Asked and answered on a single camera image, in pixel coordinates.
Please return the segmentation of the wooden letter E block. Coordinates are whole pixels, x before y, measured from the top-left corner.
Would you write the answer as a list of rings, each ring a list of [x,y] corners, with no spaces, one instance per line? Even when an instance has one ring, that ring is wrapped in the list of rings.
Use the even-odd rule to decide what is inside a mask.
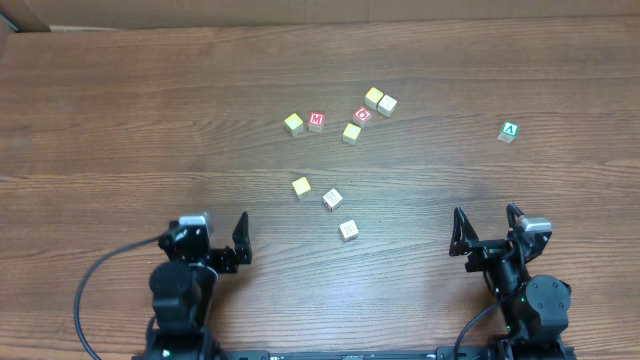
[[[333,212],[343,203],[344,198],[335,188],[332,188],[322,197],[322,200],[329,211]]]

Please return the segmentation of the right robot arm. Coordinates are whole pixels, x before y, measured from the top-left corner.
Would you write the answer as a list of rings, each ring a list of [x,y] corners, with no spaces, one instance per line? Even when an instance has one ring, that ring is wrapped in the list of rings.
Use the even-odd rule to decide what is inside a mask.
[[[527,264],[540,256],[552,236],[552,223],[530,217],[510,203],[508,232],[502,239],[478,237],[462,208],[454,209],[449,255],[465,256],[467,272],[480,272],[496,303],[461,330],[447,359],[574,359],[561,334],[568,328],[571,286],[551,275],[529,274]],[[506,332],[491,336],[483,347],[464,349],[466,334],[486,315],[500,310]]]

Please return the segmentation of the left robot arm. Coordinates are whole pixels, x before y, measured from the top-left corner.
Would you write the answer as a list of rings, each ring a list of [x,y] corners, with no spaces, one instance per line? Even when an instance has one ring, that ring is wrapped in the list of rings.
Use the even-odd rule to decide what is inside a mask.
[[[249,216],[232,234],[233,247],[214,248],[209,214],[170,222],[158,246],[168,257],[151,273],[154,317],[146,331],[142,360],[222,360],[227,357],[207,325],[214,288],[221,274],[252,262]]]

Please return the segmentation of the wooden letter B block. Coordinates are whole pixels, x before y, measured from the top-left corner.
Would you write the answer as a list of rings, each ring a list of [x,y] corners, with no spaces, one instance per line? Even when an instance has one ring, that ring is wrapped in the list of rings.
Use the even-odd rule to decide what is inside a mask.
[[[339,231],[345,242],[354,240],[359,236],[359,230],[354,220],[340,224]]]

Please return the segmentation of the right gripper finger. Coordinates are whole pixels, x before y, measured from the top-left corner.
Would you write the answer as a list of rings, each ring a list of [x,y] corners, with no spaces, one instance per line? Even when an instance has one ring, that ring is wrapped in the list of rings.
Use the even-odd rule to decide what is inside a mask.
[[[454,226],[449,246],[449,255],[466,255],[474,249],[474,246],[479,242],[479,238],[461,207],[454,209],[453,216]]]
[[[521,231],[522,230],[521,217],[524,215],[522,210],[518,208],[513,202],[510,202],[506,206],[506,214],[507,214],[509,228],[512,231]]]

